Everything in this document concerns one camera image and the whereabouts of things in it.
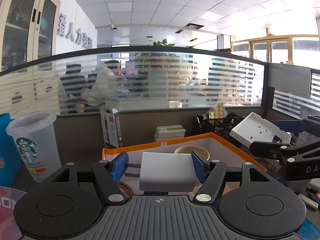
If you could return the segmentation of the white wall socket plate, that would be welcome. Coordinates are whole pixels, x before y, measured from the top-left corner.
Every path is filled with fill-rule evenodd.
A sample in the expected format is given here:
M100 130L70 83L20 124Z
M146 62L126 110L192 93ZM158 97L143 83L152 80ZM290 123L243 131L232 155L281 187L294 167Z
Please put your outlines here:
M237 124L229 135L247 148L254 141L273 142L276 138L285 144L291 141L291 135L254 112Z

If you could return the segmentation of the tan paper cup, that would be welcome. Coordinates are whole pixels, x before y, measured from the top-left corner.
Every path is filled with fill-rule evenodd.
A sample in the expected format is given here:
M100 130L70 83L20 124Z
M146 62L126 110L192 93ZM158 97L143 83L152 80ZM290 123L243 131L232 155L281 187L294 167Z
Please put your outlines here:
M210 159L210 153L200 146L182 146L175 150L175 154L191 154L192 152L198 152L204 159Z

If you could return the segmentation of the white power adapter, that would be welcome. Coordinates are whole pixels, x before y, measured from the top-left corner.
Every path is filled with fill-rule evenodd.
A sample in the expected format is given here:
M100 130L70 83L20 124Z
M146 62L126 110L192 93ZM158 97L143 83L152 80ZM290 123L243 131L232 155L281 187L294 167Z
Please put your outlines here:
M141 161L129 161L130 166L121 178L134 193L191 192L196 185L196 173L190 154L143 152Z

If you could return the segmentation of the brown tape roll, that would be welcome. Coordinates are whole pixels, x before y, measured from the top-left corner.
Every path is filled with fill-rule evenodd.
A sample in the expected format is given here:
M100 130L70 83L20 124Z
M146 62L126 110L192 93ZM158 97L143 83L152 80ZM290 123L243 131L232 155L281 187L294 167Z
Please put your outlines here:
M131 188L127 183L125 183L125 182L123 182L123 181L119 181L119 182L117 183L117 186L121 189L122 193L123 193L127 198L131 197L131 196L134 194L132 188Z

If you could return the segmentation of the orange cardboard box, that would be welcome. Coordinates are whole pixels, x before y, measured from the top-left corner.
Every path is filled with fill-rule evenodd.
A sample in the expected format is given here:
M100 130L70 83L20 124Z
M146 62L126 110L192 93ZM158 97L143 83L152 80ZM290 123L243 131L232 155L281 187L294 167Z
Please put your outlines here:
M143 152L174 153L175 150L183 146L199 146L204 148L209 152L209 160L221 160L231 167L240 167L244 162L251 162L261 170L266 171L266 168L243 150L214 133L126 146L116 149L104 148L102 150L101 158L103 160L112 160L121 152L127 152L129 154L130 163L140 164Z

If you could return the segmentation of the grey partition panel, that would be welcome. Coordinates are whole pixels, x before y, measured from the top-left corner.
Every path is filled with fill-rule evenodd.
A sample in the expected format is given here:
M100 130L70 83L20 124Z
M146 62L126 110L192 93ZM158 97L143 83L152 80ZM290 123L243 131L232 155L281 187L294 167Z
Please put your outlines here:
M269 64L268 85L275 89L310 95L311 69L290 64Z

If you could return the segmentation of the black mesh desk organizer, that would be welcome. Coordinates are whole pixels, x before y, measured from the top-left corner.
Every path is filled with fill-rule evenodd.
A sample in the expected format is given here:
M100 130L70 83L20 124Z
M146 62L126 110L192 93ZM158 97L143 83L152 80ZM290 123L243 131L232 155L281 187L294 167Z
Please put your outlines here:
M215 133L234 146L240 148L241 143L230 136L231 130L242 122L244 118L234 112L228 114L225 118L210 119L205 114L198 115L193 119L192 135L206 133Z

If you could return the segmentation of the small white product carton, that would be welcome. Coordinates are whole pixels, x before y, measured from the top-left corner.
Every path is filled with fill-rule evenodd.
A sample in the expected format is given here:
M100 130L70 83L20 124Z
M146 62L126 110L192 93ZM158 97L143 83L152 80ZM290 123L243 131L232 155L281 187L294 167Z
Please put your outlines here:
M122 147L120 102L117 99L107 98L105 104L100 108L100 117L105 148Z

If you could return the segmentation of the yellow pill blister pack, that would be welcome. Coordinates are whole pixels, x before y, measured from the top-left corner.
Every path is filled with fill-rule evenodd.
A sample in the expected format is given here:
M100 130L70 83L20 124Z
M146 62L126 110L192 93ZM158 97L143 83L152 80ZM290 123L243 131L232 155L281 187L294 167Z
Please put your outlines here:
M212 108L207 111L207 117L209 119L221 119L227 116L227 111L221 102L216 102Z

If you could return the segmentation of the green white flat boxes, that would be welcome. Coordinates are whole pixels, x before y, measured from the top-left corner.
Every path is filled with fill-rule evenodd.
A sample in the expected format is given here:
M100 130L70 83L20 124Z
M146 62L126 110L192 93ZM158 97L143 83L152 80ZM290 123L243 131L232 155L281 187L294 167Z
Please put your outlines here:
M176 138L183 138L186 130L182 125L174 126L159 126L156 127L154 134L155 141L171 140Z

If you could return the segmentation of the blue paper bag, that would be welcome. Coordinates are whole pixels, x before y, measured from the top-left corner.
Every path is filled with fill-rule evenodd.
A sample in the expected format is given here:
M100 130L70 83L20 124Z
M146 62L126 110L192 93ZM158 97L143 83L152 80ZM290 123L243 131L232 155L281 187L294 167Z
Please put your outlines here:
M6 132L11 118L9 113L1 114L0 118L0 183L4 187L12 187L16 176L18 175L23 164L22 158L18 153L12 136Z

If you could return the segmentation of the frosted glass desk partition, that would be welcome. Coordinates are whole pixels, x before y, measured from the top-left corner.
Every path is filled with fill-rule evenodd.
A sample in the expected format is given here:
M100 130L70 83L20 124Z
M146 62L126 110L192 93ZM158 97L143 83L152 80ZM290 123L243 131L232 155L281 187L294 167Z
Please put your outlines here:
M261 61L218 51L128 46L74 51L1 71L1 112L99 113L115 99L124 112L259 107L268 82Z

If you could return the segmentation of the colourful AGON desk mat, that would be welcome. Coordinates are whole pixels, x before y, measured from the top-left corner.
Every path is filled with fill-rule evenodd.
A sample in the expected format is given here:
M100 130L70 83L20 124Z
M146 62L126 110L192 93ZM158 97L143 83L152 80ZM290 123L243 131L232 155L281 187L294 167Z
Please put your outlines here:
M22 235L14 219L14 207L26 192L1 187L0 194L0 240L20 239Z

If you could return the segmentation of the potted green plant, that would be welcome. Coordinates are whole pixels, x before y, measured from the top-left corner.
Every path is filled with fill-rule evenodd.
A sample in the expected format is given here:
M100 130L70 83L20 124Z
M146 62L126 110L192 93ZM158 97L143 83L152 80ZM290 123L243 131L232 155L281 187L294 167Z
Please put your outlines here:
M153 46L157 47L173 47L174 45L174 43L168 43L166 38L162 41L158 40L153 42Z

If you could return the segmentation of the beige glass door cabinet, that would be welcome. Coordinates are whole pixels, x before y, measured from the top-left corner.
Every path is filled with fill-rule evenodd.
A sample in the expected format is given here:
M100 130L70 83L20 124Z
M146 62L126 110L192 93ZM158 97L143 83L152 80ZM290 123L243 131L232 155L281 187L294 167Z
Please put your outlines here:
M55 54L59 0L1 0L1 70Z

